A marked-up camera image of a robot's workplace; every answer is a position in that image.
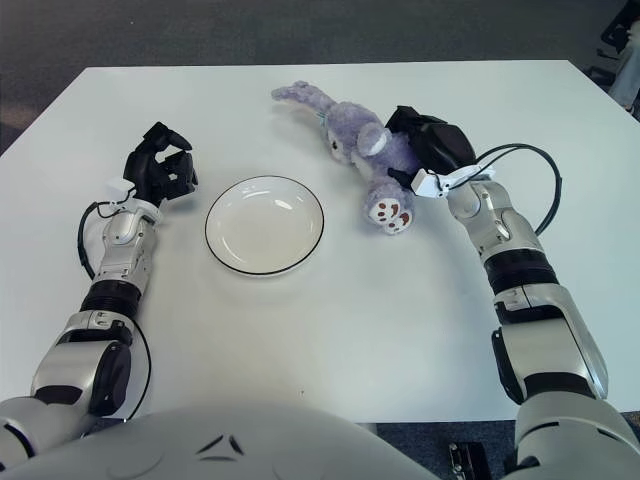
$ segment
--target stuffed animal paw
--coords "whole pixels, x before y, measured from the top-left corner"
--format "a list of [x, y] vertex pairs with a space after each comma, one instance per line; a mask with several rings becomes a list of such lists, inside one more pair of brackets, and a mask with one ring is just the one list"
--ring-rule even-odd
[[333, 158], [354, 165], [369, 184], [365, 217], [380, 231], [396, 235], [413, 222], [413, 192], [387, 172], [415, 172], [420, 166], [405, 134], [392, 134], [375, 113], [362, 105], [335, 102], [319, 88], [298, 81], [271, 92], [274, 100], [311, 109], [321, 120], [323, 136]]

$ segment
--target paw pad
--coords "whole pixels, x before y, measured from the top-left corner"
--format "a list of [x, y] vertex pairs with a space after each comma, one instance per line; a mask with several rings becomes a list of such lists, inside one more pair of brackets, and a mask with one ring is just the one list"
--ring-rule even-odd
[[395, 235], [396, 233], [400, 233], [404, 231], [409, 225], [411, 225], [411, 220], [413, 217], [409, 212], [402, 212], [393, 221], [389, 222], [389, 224], [384, 226], [384, 230], [389, 235]]
[[386, 225], [400, 212], [400, 203], [393, 198], [383, 198], [369, 210], [369, 218], [379, 225]]

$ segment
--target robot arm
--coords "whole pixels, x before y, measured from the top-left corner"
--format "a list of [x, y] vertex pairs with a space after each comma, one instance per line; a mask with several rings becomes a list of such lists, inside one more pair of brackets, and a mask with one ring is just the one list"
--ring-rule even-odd
[[[182, 150], [158, 163], [169, 145]], [[124, 403], [138, 303], [151, 273], [155, 229], [164, 198], [194, 191], [191, 146], [156, 123], [129, 155], [125, 179], [111, 184], [113, 217], [103, 232], [105, 253], [80, 312], [43, 358], [30, 397], [0, 403], [0, 470], [79, 438], [99, 417]]]
[[493, 289], [498, 372], [507, 395], [522, 405], [508, 478], [632, 478], [640, 444], [604, 401], [604, 359], [529, 222], [491, 180], [493, 171], [474, 164], [458, 127], [409, 107], [398, 107], [387, 126], [408, 133], [424, 167], [389, 174], [416, 195], [447, 198]]

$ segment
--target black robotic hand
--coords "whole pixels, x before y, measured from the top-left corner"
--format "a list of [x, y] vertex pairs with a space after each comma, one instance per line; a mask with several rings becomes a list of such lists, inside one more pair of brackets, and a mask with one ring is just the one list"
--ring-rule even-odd
[[[187, 150], [191, 144], [180, 134], [157, 122], [144, 134], [144, 140], [129, 154], [123, 177], [135, 184], [134, 198], [160, 206], [163, 199], [171, 200], [195, 190], [198, 177], [193, 170], [193, 159]], [[179, 152], [163, 162], [156, 154], [172, 145]]]

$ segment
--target stuffed animal ear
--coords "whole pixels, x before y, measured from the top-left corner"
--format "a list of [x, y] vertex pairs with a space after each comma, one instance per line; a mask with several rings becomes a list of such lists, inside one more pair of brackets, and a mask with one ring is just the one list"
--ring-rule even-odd
[[391, 140], [391, 132], [377, 122], [365, 124], [358, 133], [358, 153], [363, 157], [377, 155]]

